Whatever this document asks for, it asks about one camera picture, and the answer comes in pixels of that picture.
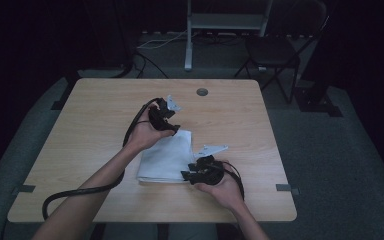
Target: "person's left hand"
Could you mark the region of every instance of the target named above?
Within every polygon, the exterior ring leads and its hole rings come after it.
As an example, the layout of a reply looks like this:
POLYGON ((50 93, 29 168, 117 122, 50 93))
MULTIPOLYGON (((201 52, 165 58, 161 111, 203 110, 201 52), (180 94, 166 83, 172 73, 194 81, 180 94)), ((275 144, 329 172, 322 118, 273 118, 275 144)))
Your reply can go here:
POLYGON ((174 135, 173 130, 158 131, 149 122, 149 108, 147 108, 130 134, 128 144, 134 144, 141 150, 152 147, 158 140, 174 135))

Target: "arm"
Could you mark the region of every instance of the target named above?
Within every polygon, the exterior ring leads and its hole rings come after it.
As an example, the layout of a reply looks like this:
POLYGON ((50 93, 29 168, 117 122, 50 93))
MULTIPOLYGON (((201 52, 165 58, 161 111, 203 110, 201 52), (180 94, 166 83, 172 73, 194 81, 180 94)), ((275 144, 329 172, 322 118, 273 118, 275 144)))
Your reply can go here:
MULTIPOLYGON (((145 111, 130 135, 127 144, 80 188, 104 186, 114 182, 126 166, 142 150, 159 139, 173 135, 173 131, 157 131, 147 122, 145 111)), ((81 239, 101 208, 109 191, 66 198, 38 229, 33 239, 81 239)))
MULTIPOLYGON (((224 164, 224 167, 227 170, 232 171, 229 165, 224 164)), ((220 183, 215 186, 197 183, 195 184, 195 187, 198 190, 209 193, 220 205, 233 213, 246 239, 269 239, 252 216, 242 199, 237 183, 229 174, 225 174, 220 183)))

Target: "forearm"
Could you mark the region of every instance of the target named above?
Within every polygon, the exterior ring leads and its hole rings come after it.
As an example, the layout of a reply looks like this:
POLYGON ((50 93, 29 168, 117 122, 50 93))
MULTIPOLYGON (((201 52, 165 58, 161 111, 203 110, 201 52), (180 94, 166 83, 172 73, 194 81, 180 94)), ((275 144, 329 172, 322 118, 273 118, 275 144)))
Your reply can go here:
POLYGON ((247 240, 268 240, 269 237, 265 234, 261 226, 252 216, 245 203, 238 204, 233 210, 233 215, 238 221, 239 227, 242 230, 247 240))
MULTIPOLYGON (((93 188, 113 183, 140 148, 126 145, 92 175, 80 188, 93 188)), ((79 239, 90 226, 108 191, 66 198, 36 232, 34 239, 79 239)))

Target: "wooden tabletop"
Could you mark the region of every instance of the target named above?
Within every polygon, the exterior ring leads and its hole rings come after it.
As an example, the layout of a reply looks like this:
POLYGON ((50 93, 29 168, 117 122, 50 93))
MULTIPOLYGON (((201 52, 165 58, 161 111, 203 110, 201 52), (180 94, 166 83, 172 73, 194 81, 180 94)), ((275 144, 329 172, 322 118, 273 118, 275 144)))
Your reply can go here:
MULTIPOLYGON (((143 104, 172 95, 183 109, 169 122, 192 132, 192 148, 228 145, 214 156, 240 172, 245 201, 257 221, 296 218, 288 184, 258 83, 225 79, 81 79, 44 144, 8 219, 43 221, 41 207, 50 195, 78 188, 122 146, 124 134, 143 104), (199 96, 199 88, 208 90, 199 96)), ((95 222, 234 222, 231 213, 188 182, 141 183, 139 154, 127 167, 95 222)), ((49 206, 51 213, 61 203, 49 206)))

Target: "white cloth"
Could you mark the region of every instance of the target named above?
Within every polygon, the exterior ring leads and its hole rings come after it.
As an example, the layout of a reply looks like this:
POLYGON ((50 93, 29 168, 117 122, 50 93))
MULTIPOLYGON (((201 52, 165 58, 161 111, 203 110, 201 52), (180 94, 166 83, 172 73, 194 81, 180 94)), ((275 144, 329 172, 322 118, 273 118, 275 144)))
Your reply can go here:
POLYGON ((160 139, 143 151, 137 179, 144 182, 186 182, 180 171, 189 171, 188 164, 193 161, 192 133, 179 130, 174 136, 160 139))

